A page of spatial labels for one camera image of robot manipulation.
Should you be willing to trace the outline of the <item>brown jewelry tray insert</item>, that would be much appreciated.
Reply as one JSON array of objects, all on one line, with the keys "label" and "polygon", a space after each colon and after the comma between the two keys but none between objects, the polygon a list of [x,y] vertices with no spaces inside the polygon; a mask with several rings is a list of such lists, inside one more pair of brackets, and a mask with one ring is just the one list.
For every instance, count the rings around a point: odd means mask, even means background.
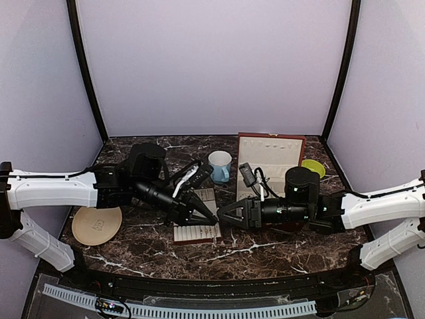
[{"label": "brown jewelry tray insert", "polygon": [[[201,198],[203,203],[217,217],[216,200],[213,188],[198,189],[195,193]],[[174,245],[192,245],[199,243],[213,243],[222,240],[220,225],[195,225],[195,226],[173,226]]]}]

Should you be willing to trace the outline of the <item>brown jewelry box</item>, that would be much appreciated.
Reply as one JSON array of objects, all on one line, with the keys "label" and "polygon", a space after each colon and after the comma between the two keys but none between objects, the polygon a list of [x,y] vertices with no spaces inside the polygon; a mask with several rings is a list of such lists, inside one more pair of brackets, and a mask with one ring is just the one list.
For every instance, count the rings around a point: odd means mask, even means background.
[{"label": "brown jewelry box", "polygon": [[[252,169],[261,168],[270,189],[284,196],[285,174],[301,165],[305,149],[305,137],[279,134],[240,133],[238,135],[238,164],[248,162]],[[236,176],[236,199],[247,197],[271,198],[269,192],[261,186],[261,175],[257,184],[245,186],[240,172]],[[253,229],[271,229],[284,234],[299,231],[303,225],[273,225]]]}]

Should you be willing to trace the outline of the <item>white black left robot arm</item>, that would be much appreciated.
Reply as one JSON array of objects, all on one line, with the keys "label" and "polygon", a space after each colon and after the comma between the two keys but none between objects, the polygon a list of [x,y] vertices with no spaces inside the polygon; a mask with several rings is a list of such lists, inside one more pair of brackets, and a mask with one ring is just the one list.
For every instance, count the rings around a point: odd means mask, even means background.
[{"label": "white black left robot arm", "polygon": [[217,224],[215,214],[193,191],[213,172],[195,160],[175,175],[165,162],[166,151],[152,143],[132,146],[122,163],[103,163],[80,172],[33,173],[1,163],[1,238],[16,241],[67,274],[80,290],[94,283],[82,253],[55,239],[37,225],[26,208],[79,206],[115,209],[138,199],[165,212],[168,222],[180,226]]}]

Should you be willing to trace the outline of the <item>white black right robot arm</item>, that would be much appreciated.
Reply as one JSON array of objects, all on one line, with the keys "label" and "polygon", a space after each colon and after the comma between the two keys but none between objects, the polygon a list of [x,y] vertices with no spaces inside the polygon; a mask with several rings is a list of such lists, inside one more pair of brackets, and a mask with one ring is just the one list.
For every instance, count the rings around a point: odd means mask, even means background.
[{"label": "white black right robot arm", "polygon": [[285,195],[269,192],[246,197],[217,211],[221,221],[241,229],[305,222],[323,235],[342,233],[363,225],[400,219],[399,226],[374,241],[351,249],[348,267],[339,283],[353,288],[365,269],[375,270],[404,251],[424,242],[424,177],[404,185],[367,194],[351,190],[331,195],[319,192],[320,176],[305,167],[292,167],[285,175]]}]

